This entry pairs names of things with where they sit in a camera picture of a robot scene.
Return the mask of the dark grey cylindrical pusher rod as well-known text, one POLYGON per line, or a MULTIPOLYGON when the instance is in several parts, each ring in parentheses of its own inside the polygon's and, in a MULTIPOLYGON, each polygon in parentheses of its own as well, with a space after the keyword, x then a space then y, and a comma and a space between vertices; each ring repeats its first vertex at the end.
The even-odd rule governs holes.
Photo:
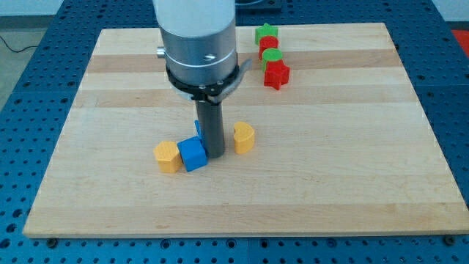
POLYGON ((202 145, 208 158, 219 158, 225 151, 222 106, 206 101, 196 101, 195 105, 202 145))

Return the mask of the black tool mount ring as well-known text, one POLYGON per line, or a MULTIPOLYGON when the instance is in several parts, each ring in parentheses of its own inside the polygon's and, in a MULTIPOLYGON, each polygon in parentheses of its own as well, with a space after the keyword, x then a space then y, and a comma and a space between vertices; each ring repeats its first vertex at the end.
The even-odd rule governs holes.
POLYGON ((243 76, 252 68, 252 59, 245 60, 222 81, 211 85, 189 85, 184 84, 171 73, 166 66, 166 75, 171 88, 182 98, 186 100, 205 101, 213 105, 221 103, 231 95, 241 84, 243 76))

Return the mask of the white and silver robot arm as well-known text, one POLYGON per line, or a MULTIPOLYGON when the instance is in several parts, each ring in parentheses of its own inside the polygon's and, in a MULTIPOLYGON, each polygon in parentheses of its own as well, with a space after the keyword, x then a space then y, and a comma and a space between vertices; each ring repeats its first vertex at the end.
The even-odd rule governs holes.
POLYGON ((157 55, 179 94, 194 101, 209 158, 225 152, 222 102, 251 69, 237 56, 235 1, 154 0, 163 45, 157 55))

